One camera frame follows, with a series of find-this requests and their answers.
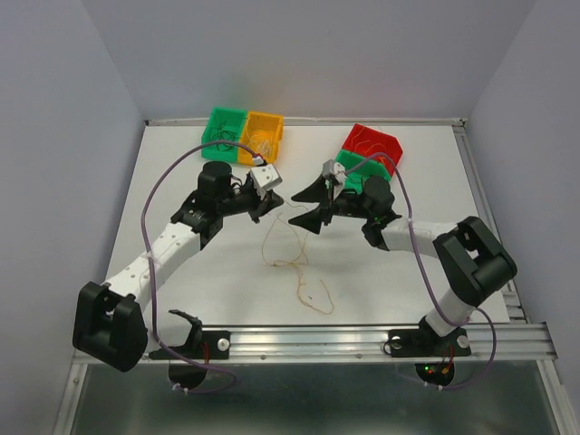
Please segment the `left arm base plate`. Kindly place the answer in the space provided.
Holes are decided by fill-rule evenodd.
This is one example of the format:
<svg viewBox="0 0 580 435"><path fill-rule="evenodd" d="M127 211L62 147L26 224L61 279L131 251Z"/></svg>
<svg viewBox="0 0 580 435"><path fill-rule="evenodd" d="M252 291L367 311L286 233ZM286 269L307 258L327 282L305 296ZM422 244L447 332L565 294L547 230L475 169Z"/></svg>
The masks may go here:
<svg viewBox="0 0 580 435"><path fill-rule="evenodd" d="M186 342L171 349L193 360L227 360L229 358L229 343L231 333L227 330L205 330L199 338L190 333Z"/></svg>

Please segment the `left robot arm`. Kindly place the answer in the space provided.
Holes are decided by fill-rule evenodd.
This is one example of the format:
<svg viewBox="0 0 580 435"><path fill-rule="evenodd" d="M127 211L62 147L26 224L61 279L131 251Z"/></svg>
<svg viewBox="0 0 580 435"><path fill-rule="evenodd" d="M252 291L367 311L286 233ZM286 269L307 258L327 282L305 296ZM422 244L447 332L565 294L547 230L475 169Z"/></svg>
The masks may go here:
<svg viewBox="0 0 580 435"><path fill-rule="evenodd" d="M275 188L282 178L272 164L253 167L240 185L232 168L210 161L191 192L155 240L103 284L87 283L78 295L72 345L120 372L131 370L147 349L172 348L161 341L158 315L146 322L144 311L156 310L157 292L190 258L202 252L222 229L225 218L248 214L253 222L283 205Z"/></svg>

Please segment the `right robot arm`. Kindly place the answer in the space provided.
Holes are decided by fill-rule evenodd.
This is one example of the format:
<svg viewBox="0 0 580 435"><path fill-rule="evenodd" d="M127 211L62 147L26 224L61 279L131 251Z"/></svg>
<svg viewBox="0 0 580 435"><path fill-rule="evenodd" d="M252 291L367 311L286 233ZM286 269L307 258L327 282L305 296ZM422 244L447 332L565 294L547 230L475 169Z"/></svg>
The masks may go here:
<svg viewBox="0 0 580 435"><path fill-rule="evenodd" d="M517 275L516 262L481 218L433 223L403 217L393 210L395 197L382 177L369 177L360 192L319 177L292 200L317 205L293 217L294 226L318 234L335 216L362 218L370 246L415 255L433 302L417 332L418 346L426 353L445 348L450 334Z"/></svg>

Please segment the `red plastic bin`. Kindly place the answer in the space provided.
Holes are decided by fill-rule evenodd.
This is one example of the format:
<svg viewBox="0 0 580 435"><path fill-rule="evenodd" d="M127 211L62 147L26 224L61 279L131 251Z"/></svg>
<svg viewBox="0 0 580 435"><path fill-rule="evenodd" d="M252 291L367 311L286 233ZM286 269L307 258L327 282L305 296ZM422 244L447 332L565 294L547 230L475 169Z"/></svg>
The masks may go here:
<svg viewBox="0 0 580 435"><path fill-rule="evenodd" d="M398 139L387 133L355 123L343 142L342 148L363 157L382 152L390 159L384 157L375 158L382 163L389 172L396 167L403 155L403 149Z"/></svg>

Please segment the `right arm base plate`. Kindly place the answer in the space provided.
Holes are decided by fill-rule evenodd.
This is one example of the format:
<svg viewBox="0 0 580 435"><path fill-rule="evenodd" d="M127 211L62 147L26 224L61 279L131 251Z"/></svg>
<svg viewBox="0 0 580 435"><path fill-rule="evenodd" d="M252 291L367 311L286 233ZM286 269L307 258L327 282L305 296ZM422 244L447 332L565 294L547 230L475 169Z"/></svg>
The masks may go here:
<svg viewBox="0 0 580 435"><path fill-rule="evenodd" d="M426 328L395 329L388 332L383 352L394 358L471 356L467 331L458 328L440 337Z"/></svg>

